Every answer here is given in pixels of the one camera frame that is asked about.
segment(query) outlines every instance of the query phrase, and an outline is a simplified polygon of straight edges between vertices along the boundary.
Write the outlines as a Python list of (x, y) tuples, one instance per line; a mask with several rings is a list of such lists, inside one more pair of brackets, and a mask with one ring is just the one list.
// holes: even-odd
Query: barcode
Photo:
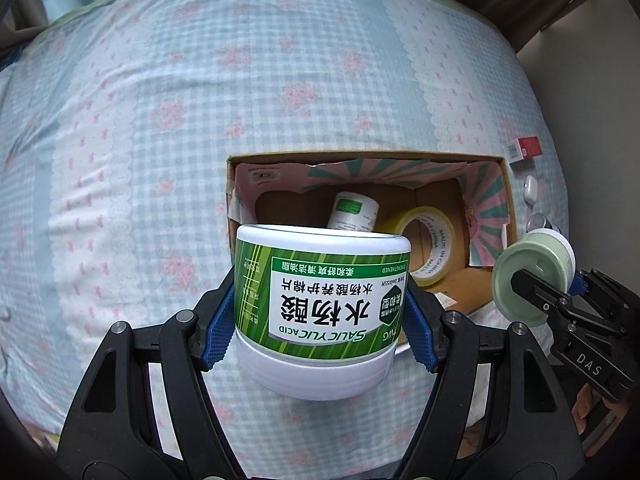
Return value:
[(520, 153), (516, 147), (516, 144), (508, 144), (507, 145), (507, 155), (510, 159), (520, 158)]

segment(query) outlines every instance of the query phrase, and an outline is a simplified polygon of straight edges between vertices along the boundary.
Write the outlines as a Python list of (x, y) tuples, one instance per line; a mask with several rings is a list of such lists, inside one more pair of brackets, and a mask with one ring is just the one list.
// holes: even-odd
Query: green jar lid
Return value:
[(567, 248), (557, 237), (539, 231), (532, 231), (508, 247), (495, 263), (491, 288), (498, 310), (509, 321), (521, 321), (529, 326), (542, 325), (546, 314), (511, 289), (511, 278), (521, 269), (529, 270), (549, 285), (566, 292), (575, 264), (572, 269)]

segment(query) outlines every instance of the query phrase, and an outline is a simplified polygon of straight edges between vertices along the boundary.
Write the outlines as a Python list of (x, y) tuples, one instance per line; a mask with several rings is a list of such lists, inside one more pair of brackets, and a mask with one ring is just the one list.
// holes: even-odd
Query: bedsheet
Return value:
[[(105, 0), (0, 73), (0, 386), (59, 433), (108, 327), (165, 321), (231, 264), (230, 155), (425, 150), (502, 155), (519, 234), (535, 210), (567, 231), (564, 179), (507, 42), (448, 0)], [(540, 184), (528, 207), (526, 175)], [(495, 307), (478, 314), (503, 325)], [(545, 329), (536, 332), (548, 348)], [(479, 371), (470, 422), (482, 415)], [(176, 453), (161, 379), (158, 423)], [(337, 478), (398, 460), (433, 377), (410, 352), (335, 402), (278, 396), (231, 344), (206, 383), (248, 475)]]

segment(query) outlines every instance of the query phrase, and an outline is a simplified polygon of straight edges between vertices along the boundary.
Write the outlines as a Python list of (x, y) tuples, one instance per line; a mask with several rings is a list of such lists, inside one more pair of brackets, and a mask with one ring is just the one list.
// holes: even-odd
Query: blue gripper pad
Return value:
[(422, 363), (428, 371), (433, 372), (438, 363), (433, 352), (433, 333), (429, 323), (422, 315), (414, 295), (409, 290), (404, 298), (402, 329), (409, 341), (415, 360)]
[(207, 346), (202, 355), (202, 360), (209, 370), (225, 357), (226, 349), (231, 341), (231, 336), (234, 334), (235, 327), (234, 286), (231, 285), (207, 327)]

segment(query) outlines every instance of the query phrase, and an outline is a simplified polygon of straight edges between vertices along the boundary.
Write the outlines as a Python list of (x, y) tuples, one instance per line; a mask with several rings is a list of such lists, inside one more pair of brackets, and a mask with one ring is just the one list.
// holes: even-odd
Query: green product label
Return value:
[(400, 331), (409, 254), (351, 256), (236, 243), (236, 326), (283, 354), (347, 359)]
[(362, 209), (362, 202), (356, 202), (355, 200), (349, 200), (348, 198), (341, 198), (335, 205), (335, 210), (342, 213), (351, 213), (357, 215)]

